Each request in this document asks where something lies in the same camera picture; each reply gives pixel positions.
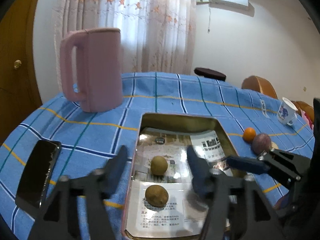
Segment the purple passion fruit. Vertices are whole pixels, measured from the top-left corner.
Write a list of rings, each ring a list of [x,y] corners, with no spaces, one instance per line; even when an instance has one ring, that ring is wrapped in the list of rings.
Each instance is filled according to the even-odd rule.
[[[256,155],[267,152],[271,149],[272,141],[268,134],[260,133],[252,141],[252,150]]]

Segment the brown kiwi fruit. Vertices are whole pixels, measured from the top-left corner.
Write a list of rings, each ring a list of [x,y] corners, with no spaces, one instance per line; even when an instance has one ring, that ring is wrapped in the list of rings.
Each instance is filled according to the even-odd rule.
[[[151,185],[146,189],[145,199],[154,207],[164,207],[169,200],[169,194],[164,187]]]

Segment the tan round longan fruit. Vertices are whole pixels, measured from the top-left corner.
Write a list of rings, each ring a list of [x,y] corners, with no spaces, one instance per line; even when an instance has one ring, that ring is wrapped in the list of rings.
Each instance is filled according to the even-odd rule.
[[[163,176],[168,169],[167,160],[160,155],[157,155],[152,158],[150,170],[153,175]]]

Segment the small orange tangerine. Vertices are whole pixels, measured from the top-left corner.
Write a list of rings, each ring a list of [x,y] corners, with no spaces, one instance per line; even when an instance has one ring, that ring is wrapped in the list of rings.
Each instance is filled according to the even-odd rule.
[[[243,132],[243,135],[242,135],[242,138],[243,138],[243,140],[245,141],[245,142],[247,142],[247,143],[252,143],[253,142],[253,140],[255,139],[255,137],[256,137],[256,131],[255,131],[255,129],[254,128],[252,128],[252,127],[248,127],[248,128],[246,128],[245,130],[244,130],[244,132]]]

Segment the white blue floral mug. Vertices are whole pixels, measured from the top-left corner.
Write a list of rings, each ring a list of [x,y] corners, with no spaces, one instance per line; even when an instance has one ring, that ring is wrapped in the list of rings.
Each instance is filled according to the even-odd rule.
[[[277,112],[278,121],[281,124],[292,126],[297,120],[297,107],[289,99],[282,97],[280,107]]]

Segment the pink patterned cloth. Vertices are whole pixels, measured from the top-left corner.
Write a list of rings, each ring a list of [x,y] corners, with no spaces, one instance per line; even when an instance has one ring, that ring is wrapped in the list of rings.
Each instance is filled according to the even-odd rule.
[[[313,130],[313,127],[314,127],[313,122],[311,121],[307,113],[301,110],[301,115],[302,115],[302,119],[309,125],[310,129]]]

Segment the black smartphone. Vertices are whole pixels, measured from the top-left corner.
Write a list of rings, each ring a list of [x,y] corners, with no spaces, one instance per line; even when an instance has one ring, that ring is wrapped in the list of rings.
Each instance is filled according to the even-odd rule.
[[[22,172],[16,192],[16,204],[37,210],[44,202],[61,151],[61,142],[38,140]]]

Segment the blue plaid tablecloth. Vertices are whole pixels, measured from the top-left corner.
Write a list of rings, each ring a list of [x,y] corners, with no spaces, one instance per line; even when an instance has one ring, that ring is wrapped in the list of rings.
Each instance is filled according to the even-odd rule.
[[[145,127],[206,131],[218,121],[239,156],[254,157],[242,138],[249,127],[268,134],[281,150],[312,156],[310,126],[302,118],[292,126],[281,124],[276,115],[279,100],[196,76],[149,72],[124,74],[122,79],[124,100],[119,107],[85,113],[78,103],[58,94],[19,121],[1,145],[1,215],[18,239],[27,239],[34,223],[15,199],[23,169],[40,139],[62,146],[51,187],[61,175],[78,178],[102,167],[120,146],[133,153]]]

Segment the printed paper leaflet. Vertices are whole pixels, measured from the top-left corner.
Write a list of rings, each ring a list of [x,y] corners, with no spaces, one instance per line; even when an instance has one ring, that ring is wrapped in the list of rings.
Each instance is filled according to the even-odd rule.
[[[193,146],[210,167],[232,176],[222,161],[225,153],[214,130],[199,133],[172,132],[145,128],[139,135],[130,181],[125,232],[132,238],[191,237],[200,233],[208,207],[194,193],[187,163],[187,146]],[[153,157],[163,156],[168,169],[163,176],[151,173]],[[164,187],[169,200],[154,207],[145,199],[151,185]]]

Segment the gold pink metal tin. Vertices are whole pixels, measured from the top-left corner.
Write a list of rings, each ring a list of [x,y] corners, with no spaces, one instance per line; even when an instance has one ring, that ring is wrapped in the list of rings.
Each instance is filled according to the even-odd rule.
[[[197,239],[207,206],[194,193],[187,147],[228,176],[225,157],[237,155],[219,120],[145,113],[132,156],[121,232],[128,239]]]

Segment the dark round stool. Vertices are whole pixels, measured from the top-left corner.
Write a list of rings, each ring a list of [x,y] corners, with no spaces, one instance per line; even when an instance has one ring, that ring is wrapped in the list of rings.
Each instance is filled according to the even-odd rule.
[[[201,67],[197,67],[194,69],[194,73],[198,76],[202,76],[205,78],[209,78],[209,79],[214,79],[214,80],[219,80],[219,81],[225,81],[226,80],[226,75],[212,70],[212,69],[208,69],[208,68],[201,68]]]

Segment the brown wooden door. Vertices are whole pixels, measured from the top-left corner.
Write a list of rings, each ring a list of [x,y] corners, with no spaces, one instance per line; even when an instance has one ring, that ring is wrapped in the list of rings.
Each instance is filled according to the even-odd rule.
[[[33,59],[37,2],[1,0],[1,142],[42,103]]]

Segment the pink electric kettle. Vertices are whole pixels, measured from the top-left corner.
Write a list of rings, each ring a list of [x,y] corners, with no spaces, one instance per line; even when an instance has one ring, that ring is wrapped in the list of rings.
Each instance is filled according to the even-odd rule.
[[[60,44],[61,86],[88,113],[122,104],[121,35],[118,28],[71,31]]]

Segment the brass door knob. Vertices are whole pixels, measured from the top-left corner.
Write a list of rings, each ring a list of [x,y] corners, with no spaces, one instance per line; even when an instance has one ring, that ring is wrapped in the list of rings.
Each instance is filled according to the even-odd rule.
[[[22,65],[21,60],[15,60],[15,62],[14,62],[14,69],[20,68],[21,65]]]

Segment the floral sheer curtain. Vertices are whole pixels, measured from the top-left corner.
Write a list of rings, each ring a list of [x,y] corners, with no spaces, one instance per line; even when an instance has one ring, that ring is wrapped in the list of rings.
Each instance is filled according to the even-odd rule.
[[[122,71],[189,75],[196,33],[196,0],[57,0],[54,47],[71,31],[118,28]]]

